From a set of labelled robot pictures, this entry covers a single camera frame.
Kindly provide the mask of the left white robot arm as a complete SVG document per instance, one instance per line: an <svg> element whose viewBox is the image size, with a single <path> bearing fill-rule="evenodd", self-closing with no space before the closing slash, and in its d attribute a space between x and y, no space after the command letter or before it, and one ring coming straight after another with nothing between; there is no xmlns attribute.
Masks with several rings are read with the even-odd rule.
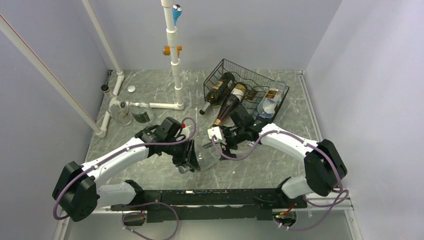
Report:
<svg viewBox="0 0 424 240"><path fill-rule="evenodd" d="M83 164L72 161L64 166L53 189L55 220L71 218L79 222L95 209L125 205L139 209L145 202L145 191L134 180L107 185L106 182L127 167L152 156L166 154L183 173L200 171L194 136L197 124L186 127L172 117L160 125L145 127L134 137L111 152Z"/></svg>

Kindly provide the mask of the clear round cork-stoppered bottle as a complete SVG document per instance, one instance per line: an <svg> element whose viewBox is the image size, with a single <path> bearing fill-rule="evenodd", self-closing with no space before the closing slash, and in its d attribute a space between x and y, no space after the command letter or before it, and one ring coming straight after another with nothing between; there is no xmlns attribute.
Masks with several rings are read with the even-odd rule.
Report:
<svg viewBox="0 0 424 240"><path fill-rule="evenodd" d="M106 110L120 125L127 126L132 122L130 108L124 98L114 94L107 84L101 86L106 97Z"/></svg>

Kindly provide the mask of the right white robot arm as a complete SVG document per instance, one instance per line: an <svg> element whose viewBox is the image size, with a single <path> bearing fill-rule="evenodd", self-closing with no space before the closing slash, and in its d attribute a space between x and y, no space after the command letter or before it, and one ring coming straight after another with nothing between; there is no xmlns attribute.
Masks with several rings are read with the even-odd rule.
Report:
<svg viewBox="0 0 424 240"><path fill-rule="evenodd" d="M275 200L280 207L289 207L300 196L315 193L326 197L335 188L343 191L342 179L348 171L332 141L300 137L269 119L254 118L242 106L230 117L233 127L215 125L207 130L208 138L223 160L243 160L231 150L250 141L254 146L262 144L279 150L303 164L304 175L288 177L276 188Z"/></svg>

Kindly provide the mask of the clear bottle silver cap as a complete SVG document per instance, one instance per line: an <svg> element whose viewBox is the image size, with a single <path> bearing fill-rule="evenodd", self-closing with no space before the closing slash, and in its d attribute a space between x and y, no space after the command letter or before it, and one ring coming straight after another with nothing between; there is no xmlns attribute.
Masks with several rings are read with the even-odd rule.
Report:
<svg viewBox="0 0 424 240"><path fill-rule="evenodd" d="M134 85L127 87L129 97L129 109L134 119L143 125L150 125L155 115L147 97Z"/></svg>

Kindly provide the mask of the clear bottle dark label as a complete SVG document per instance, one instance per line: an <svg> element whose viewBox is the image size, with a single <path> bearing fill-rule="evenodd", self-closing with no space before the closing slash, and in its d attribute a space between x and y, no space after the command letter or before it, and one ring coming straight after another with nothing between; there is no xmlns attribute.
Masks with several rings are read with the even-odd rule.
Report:
<svg viewBox="0 0 424 240"><path fill-rule="evenodd" d="M201 148L202 145L195 143L195 153L197 155L198 163L200 165L200 171L205 171L211 168L214 164L218 163L220 160L220 155L216 152L214 147L210 148ZM190 171L179 171L181 174L185 174Z"/></svg>

